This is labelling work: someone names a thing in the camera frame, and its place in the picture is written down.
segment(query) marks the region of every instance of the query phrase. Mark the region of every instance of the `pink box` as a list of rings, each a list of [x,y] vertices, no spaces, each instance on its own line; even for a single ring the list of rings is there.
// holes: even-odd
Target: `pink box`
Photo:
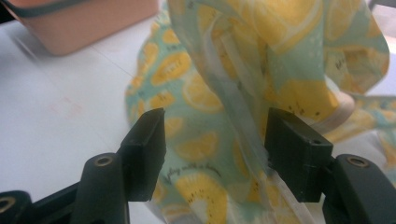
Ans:
[[[0,0],[55,55],[65,55],[159,10],[158,0]]]

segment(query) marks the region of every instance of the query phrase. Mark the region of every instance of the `lemon print fabric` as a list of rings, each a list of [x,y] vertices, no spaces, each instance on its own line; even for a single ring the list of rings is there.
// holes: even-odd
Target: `lemon print fabric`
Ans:
[[[226,223],[227,192],[215,179],[187,175],[176,182],[176,188],[203,223]]]
[[[241,141],[249,130],[262,145],[270,107],[334,143],[380,130],[396,186],[396,98],[364,95],[387,73],[389,51],[363,0],[168,0],[150,30],[125,97],[131,125],[165,110],[152,200],[167,223],[311,220]]]
[[[211,158],[217,151],[219,137],[214,132],[204,133],[195,139],[176,146],[177,155],[186,161],[199,161]]]
[[[207,87],[198,74],[194,74],[184,84],[183,97],[187,104],[206,113],[219,112],[222,109],[218,96]]]

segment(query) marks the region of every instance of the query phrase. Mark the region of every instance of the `white table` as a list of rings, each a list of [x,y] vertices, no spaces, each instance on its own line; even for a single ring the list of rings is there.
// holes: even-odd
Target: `white table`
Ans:
[[[17,21],[0,25],[0,192],[28,191],[35,202],[78,182],[87,159],[117,151],[129,131],[124,91],[152,21],[64,57],[48,54]],[[396,94],[395,46],[389,76],[371,93]],[[384,162],[356,141],[334,151],[345,147]],[[144,203],[130,203],[130,212],[132,223],[162,223]]]

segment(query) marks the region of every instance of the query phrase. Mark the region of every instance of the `cloth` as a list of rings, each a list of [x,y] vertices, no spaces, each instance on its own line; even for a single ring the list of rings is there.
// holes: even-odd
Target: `cloth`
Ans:
[[[168,0],[126,91],[131,124],[164,107],[153,195],[168,223],[310,223],[263,148],[269,107],[333,141],[378,129],[396,183],[396,98],[364,95],[389,51],[361,0]]]

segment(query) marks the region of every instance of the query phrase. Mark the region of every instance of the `lemon slice print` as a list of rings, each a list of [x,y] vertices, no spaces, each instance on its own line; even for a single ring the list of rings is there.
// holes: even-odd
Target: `lemon slice print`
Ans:
[[[228,0],[242,19],[276,52],[284,52],[320,22],[322,1]]]
[[[175,186],[203,223],[226,222],[227,193],[215,179],[205,174],[187,175]]]
[[[168,223],[173,223],[179,217],[192,215],[192,211],[188,206],[178,203],[166,205],[161,209],[161,212]]]
[[[175,97],[169,91],[162,91],[157,93],[149,100],[152,109],[160,107],[168,107],[175,101]]]
[[[219,137],[215,132],[204,133],[176,147],[176,153],[187,161],[210,158],[218,149]]]
[[[151,78],[151,84],[159,86],[179,78],[190,69],[190,66],[191,59],[187,52],[171,54],[158,67],[157,72]]]
[[[349,28],[352,20],[361,5],[361,0],[332,0],[325,24],[325,36],[335,40]]]
[[[165,43],[165,44],[179,43],[177,36],[172,29],[169,28],[163,33],[163,43]]]
[[[282,109],[314,121],[326,119],[339,105],[324,80],[288,80],[277,100]]]
[[[183,97],[188,105],[202,112],[215,113],[223,108],[218,96],[198,74],[194,74],[184,84]]]
[[[171,138],[183,127],[183,118],[168,118],[165,120],[165,136]]]

